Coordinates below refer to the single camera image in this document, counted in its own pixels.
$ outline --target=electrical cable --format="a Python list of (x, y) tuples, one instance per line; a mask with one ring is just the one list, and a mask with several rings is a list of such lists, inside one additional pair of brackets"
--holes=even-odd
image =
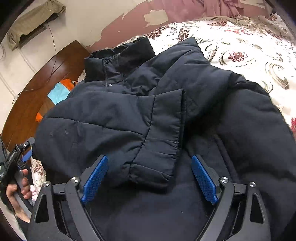
[[(47, 23), (47, 26), (48, 26), (48, 29), (50, 30), (50, 34), (52, 35), (52, 31), (51, 31), (51, 29), (50, 29), (48, 23)], [(55, 47), (55, 44), (54, 44), (54, 50), (55, 50), (55, 61), (54, 61), (54, 65), (53, 65), (53, 67), (52, 67), (52, 72), (51, 72), (50, 76), (48, 77), (48, 80), (47, 80), (42, 86), (40, 86), (40, 87), (38, 87), (38, 88), (35, 88), (35, 89), (29, 89), (29, 90), (23, 90), (22, 92), (40, 90), (40, 89), (42, 89), (42, 88), (43, 88), (43, 87), (44, 87), (44, 86), (50, 81), (50, 78), (51, 78), (51, 76), (52, 76), (52, 74), (53, 74), (53, 71), (54, 71), (54, 66), (55, 66), (56, 61), (57, 61), (57, 49), (56, 49), (56, 47)]]
[[(49, 30), (50, 30), (51, 35), (52, 35), (52, 31), (51, 31), (51, 29), (50, 29), (48, 23), (47, 23), (47, 26), (48, 26), (48, 28), (49, 28)], [(56, 47), (55, 47), (55, 44), (54, 44), (54, 50), (55, 50), (55, 61), (54, 61), (54, 66), (55, 66), (56, 61), (57, 61), (57, 49), (56, 49)], [(35, 88), (35, 89), (23, 90), (22, 92), (34, 91), (34, 90), (42, 89), (42, 88), (43, 88), (43, 87), (44, 87), (44, 86), (50, 81), (50, 78), (51, 78), (51, 76), (52, 76), (52, 74), (53, 74), (53, 71), (54, 71), (54, 66), (52, 67), (52, 73), (50, 74), (48, 80), (44, 83), (44, 85), (42, 85), (42, 86), (39, 87), (39, 88)], [(9, 142), (8, 142), (7, 148), (8, 148), (9, 145), (10, 145), (10, 142), (11, 142), (11, 140), (12, 140), (12, 137), (13, 137), (13, 134), (11, 135), (11, 137), (10, 137), (10, 139), (9, 139)]]
[(5, 55), (5, 48), (3, 47), (2, 44), (0, 44), (0, 46), (1, 46), (2, 51), (3, 51), (2, 56), (1, 56), (1, 58), (0, 58), (0, 60), (1, 60), (1, 59), (4, 57), (4, 55)]

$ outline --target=human hand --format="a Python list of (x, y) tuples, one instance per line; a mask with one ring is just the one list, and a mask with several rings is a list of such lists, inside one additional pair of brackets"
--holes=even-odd
[[(32, 198), (32, 192), (30, 191), (30, 184), (26, 176), (28, 175), (29, 171), (27, 169), (22, 170), (24, 174), (24, 178), (22, 179), (22, 185), (23, 188), (21, 190), (22, 195), (24, 196), (24, 199), (30, 199)], [(18, 201), (14, 197), (14, 193), (17, 191), (17, 185), (16, 184), (8, 184), (6, 188), (6, 195), (12, 205), (12, 207), (15, 210), (15, 214), (17, 217), (27, 223), (30, 222), (29, 217), (25, 214), (24, 210), (19, 205)]]

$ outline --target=pink fabric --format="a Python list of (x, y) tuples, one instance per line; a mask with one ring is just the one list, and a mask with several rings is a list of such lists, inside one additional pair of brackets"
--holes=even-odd
[(30, 186), (30, 191), (32, 192), (32, 200), (33, 201), (36, 201), (37, 200), (37, 197), (38, 197), (38, 193), (37, 193), (36, 187), (34, 185), (31, 185)]
[(175, 22), (214, 16), (240, 15), (239, 0), (162, 0), (168, 19)]
[(294, 135), (294, 139), (296, 141), (296, 118), (291, 118), (291, 130)]

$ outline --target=white bedsheet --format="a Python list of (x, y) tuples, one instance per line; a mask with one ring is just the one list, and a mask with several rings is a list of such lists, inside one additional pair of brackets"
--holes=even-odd
[(295, 40), (277, 14), (257, 19), (214, 17), (172, 23), (147, 37), (155, 54), (194, 37), (211, 65), (261, 85), (287, 124), (295, 129), (291, 126), (291, 119), (296, 117)]

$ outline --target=white wire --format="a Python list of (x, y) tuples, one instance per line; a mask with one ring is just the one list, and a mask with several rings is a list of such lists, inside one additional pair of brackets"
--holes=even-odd
[(2, 48), (2, 56), (0, 58), (0, 60), (1, 60), (5, 56), (5, 48), (3, 47), (2, 44), (0, 44), (0, 45), (1, 45), (1, 48)]
[(27, 65), (29, 66), (29, 68), (32, 70), (32, 72), (33, 72), (34, 74), (36, 74), (36, 73), (37, 73), (37, 70), (34, 68), (34, 66), (29, 62), (29, 60), (26, 58), (26, 56), (25, 56), (24, 53), (21, 51), (21, 49), (20, 49), (20, 48), (17, 48), (17, 49), (18, 49), (20, 55), (22, 56), (23, 60), (26, 62), (26, 64), (27, 64)]
[(16, 97), (17, 94), (13, 91), (13, 89), (11, 89), (11, 87), (9, 86), (9, 84), (6, 82), (6, 80), (4, 79), (4, 77), (2, 76), (2, 74), (0, 73), (0, 80), (3, 82), (3, 84), (5, 85), (5, 87), (8, 89), (8, 91), (12, 94), (13, 97)]

